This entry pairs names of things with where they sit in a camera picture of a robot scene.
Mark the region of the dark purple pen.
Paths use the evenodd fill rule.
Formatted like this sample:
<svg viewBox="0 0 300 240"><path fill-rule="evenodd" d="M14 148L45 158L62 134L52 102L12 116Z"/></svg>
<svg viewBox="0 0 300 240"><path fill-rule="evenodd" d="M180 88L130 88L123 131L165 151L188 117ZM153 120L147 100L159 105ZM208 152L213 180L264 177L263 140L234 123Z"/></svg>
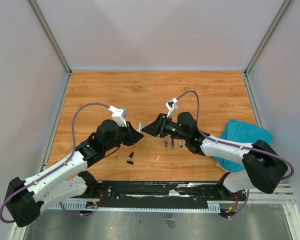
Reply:
<svg viewBox="0 0 300 240"><path fill-rule="evenodd" d="M165 147L168 147L168 136L166 135L164 138Z"/></svg>

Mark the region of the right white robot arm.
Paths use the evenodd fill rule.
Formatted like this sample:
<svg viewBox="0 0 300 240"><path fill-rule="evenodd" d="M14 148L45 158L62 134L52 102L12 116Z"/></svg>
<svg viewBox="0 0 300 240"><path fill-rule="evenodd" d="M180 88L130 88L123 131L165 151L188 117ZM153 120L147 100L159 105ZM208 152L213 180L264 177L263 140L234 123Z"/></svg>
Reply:
<svg viewBox="0 0 300 240"><path fill-rule="evenodd" d="M197 121L189 112L182 112L174 122L166 114L141 129L153 137L167 135L184 141L193 154L230 160L244 169L225 174L216 188L222 200L230 199L240 190L258 189L272 194L288 171L288 165L263 140L255 143L240 143L224 140L199 130Z"/></svg>

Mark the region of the white pen black tip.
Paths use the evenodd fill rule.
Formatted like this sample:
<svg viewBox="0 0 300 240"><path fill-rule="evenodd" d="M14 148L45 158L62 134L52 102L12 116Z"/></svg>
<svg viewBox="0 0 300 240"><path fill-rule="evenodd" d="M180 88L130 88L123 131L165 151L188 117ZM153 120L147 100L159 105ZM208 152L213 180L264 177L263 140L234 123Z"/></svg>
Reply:
<svg viewBox="0 0 300 240"><path fill-rule="evenodd" d="M181 139L179 139L178 141L179 141L180 148L182 148L183 147L183 141Z"/></svg>

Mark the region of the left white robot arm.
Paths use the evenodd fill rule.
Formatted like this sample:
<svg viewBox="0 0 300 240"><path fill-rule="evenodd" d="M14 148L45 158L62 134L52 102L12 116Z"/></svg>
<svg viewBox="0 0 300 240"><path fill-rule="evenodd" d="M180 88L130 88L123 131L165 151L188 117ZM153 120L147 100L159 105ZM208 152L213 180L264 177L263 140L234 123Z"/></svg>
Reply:
<svg viewBox="0 0 300 240"><path fill-rule="evenodd" d="M106 119L64 159L24 180L13 178L1 206L12 216L10 223L22 228L65 199L79 195L93 197L97 185L83 177L84 171L106 158L109 150L121 145L133 146L143 137L130 122L120 126L114 120Z"/></svg>

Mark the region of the white pen black end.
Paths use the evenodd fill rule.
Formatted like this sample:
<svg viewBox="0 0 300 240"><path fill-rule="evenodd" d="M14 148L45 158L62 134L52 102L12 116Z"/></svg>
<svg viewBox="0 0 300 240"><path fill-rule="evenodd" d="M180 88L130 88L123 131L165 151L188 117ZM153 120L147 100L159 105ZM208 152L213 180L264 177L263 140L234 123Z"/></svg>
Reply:
<svg viewBox="0 0 300 240"><path fill-rule="evenodd" d="M138 132L139 132L139 133L141 132L141 129L142 129L142 122L140 121L140 122L139 122L139 125L138 125Z"/></svg>

